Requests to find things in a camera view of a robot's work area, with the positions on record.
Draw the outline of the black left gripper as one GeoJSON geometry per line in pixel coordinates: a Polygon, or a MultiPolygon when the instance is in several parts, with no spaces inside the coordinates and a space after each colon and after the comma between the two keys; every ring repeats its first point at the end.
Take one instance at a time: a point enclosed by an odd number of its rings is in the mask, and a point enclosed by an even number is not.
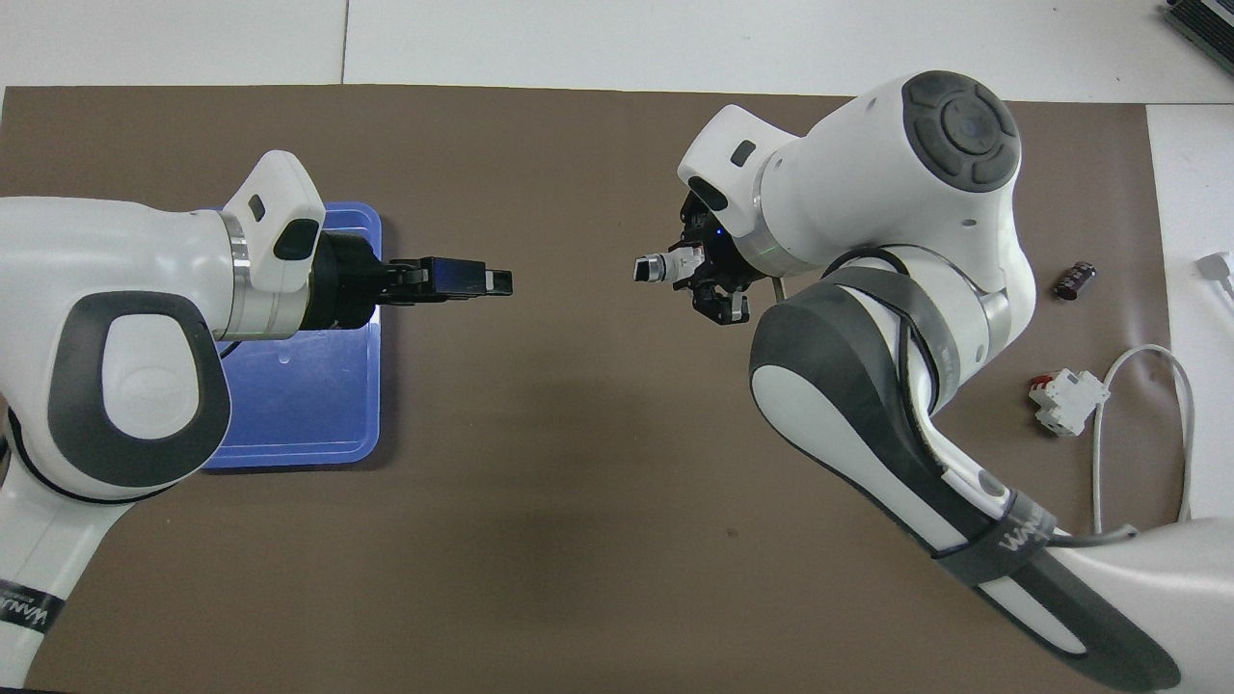
{"type": "MultiPolygon", "coordinates": [[[[489,270],[482,262],[421,256],[395,261],[399,291],[406,296],[511,296],[510,270],[489,270]]],[[[366,325],[396,278],[360,233],[326,231],[311,267],[311,328],[355,330],[366,325]]]]}

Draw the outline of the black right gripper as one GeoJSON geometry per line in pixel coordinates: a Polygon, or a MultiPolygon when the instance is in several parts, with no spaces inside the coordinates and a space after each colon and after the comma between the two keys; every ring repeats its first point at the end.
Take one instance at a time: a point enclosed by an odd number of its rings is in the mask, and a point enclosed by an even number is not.
{"type": "Polygon", "coordinates": [[[721,326],[748,322],[750,319],[744,291],[753,282],[766,280],[740,254],[735,238],[713,211],[692,191],[684,198],[680,247],[705,246],[705,284],[692,288],[692,307],[721,326]]]}

